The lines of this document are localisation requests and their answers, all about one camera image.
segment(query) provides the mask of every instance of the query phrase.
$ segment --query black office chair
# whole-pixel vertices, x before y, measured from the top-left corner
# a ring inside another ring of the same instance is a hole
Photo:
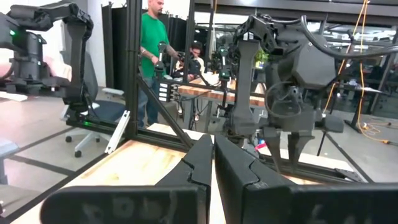
[[[68,55],[68,53],[61,52],[61,55],[63,57],[63,61],[66,64],[69,64],[70,56]],[[95,75],[93,62],[91,60],[89,53],[86,53],[85,55],[84,81],[87,85],[88,93],[90,94],[90,98],[93,102],[92,105],[92,108],[94,109],[94,113],[92,113],[93,116],[98,116],[98,118],[102,121],[108,121],[108,122],[117,121],[123,115],[125,110],[125,105],[122,103],[112,102],[108,100],[96,99],[99,88],[98,88],[98,82]],[[117,96],[122,96],[124,93],[121,90],[114,90],[110,88],[103,89],[103,92],[109,95],[117,95]],[[65,107],[61,118],[63,120],[66,120],[68,119],[68,115],[73,113],[74,112],[68,109],[68,107]],[[67,132],[65,140],[66,142],[71,142],[72,136],[78,136],[78,135],[85,135],[85,137],[75,147],[75,157],[81,157],[81,149],[85,147],[92,139],[95,138],[96,142],[99,142],[100,138],[103,138],[107,141],[111,139],[111,136],[107,134],[97,133],[95,131],[78,128]]]

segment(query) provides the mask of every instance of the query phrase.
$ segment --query black curtain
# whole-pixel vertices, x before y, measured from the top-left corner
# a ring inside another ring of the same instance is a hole
[[[127,9],[125,7],[114,9],[111,9],[110,6],[103,7],[106,87],[124,91],[129,87],[129,84],[126,83],[126,20]],[[176,51],[184,51],[187,22],[166,14],[161,15],[159,20],[166,27],[170,45]]]

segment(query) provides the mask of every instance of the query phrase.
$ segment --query floor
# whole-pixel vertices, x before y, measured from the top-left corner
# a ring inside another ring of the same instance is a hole
[[[106,147],[105,141],[93,141],[84,149],[81,158],[74,158],[73,148],[83,136],[74,138],[71,143],[65,142],[65,133],[70,128],[60,121],[63,103],[59,99],[30,98],[22,103],[0,100],[0,108],[0,136],[14,141],[21,148],[17,154],[5,160],[9,185],[0,185],[0,200],[4,201],[6,209],[4,216],[72,175],[102,154]],[[166,104],[166,108],[174,118],[178,117],[174,104]],[[345,112],[337,111],[334,114],[348,119],[352,117],[352,114]],[[196,125],[197,131],[204,130],[203,121],[201,119]],[[182,120],[178,119],[177,123],[182,124]],[[398,133],[397,130],[388,128],[381,128],[381,131],[377,138],[394,139]],[[314,136],[315,139],[305,147],[305,153],[317,153],[322,132],[314,131]],[[347,126],[343,134],[331,133],[330,136],[373,180],[398,182],[398,147],[367,139]],[[287,135],[283,134],[283,148],[287,147],[286,139]],[[346,160],[328,138],[325,138],[322,156]]]

